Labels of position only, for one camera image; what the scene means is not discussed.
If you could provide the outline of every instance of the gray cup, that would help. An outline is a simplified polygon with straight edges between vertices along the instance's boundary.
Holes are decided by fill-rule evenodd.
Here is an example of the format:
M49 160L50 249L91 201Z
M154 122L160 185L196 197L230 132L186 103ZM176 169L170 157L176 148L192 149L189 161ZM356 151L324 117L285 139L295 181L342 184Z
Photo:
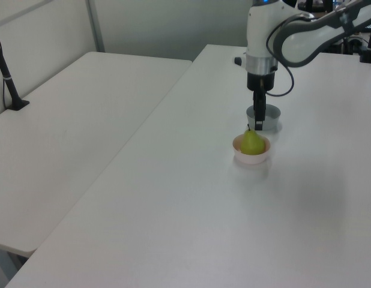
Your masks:
M270 130L276 127L280 117L280 109L271 104L265 105L265 119L263 121L263 130ZM253 106L247 109L248 124L251 129L255 129L255 111Z

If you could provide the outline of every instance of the pear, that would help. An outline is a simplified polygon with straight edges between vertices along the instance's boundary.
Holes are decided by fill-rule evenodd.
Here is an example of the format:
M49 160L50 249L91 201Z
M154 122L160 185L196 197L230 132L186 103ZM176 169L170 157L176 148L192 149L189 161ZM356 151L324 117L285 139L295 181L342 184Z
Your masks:
M255 130L248 129L244 132L243 141L240 144L240 151L247 155L259 155L265 151L265 142Z

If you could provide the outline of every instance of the bowl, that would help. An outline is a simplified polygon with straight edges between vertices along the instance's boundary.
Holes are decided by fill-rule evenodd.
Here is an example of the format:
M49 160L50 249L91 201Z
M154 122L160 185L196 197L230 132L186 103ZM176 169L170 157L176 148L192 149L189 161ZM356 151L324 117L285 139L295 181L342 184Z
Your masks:
M265 151L262 154L258 154L258 155L247 155L247 154L243 154L240 151L240 144L243 141L243 137L244 137L244 134L239 135L236 138L234 138L234 141L232 142L232 146L234 147L235 158L239 162L242 162L244 164L251 164L251 165L264 162L264 160L267 158L268 151L271 148L270 141L266 137L259 135L259 137L262 138L265 142Z
M270 130L276 127L280 117L280 109L271 104L265 105L265 119L263 121L263 130ZM255 111L253 106L247 109L248 124L251 129L255 129Z

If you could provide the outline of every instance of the black stand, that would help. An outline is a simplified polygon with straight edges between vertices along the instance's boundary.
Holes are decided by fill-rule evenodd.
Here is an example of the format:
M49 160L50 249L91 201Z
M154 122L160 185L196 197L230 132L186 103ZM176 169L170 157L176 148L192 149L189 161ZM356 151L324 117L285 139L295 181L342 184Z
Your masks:
M3 79L5 81L5 84L7 84L8 91L11 94L12 98L12 105L8 107L7 109L19 111L21 108L25 107L29 104L29 101L22 100L17 91L15 84L13 83L10 71L8 70L7 64L5 63L3 52L0 47L0 70L3 75Z

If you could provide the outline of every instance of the white table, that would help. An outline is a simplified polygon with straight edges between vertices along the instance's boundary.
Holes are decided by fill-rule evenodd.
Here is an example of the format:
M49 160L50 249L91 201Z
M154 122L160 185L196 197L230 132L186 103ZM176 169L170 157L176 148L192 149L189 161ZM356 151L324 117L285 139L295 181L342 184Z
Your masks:
M271 157L246 167L243 51L207 46L8 288L371 287L371 65L293 69Z
M0 248L30 256L190 61L88 53L0 115Z

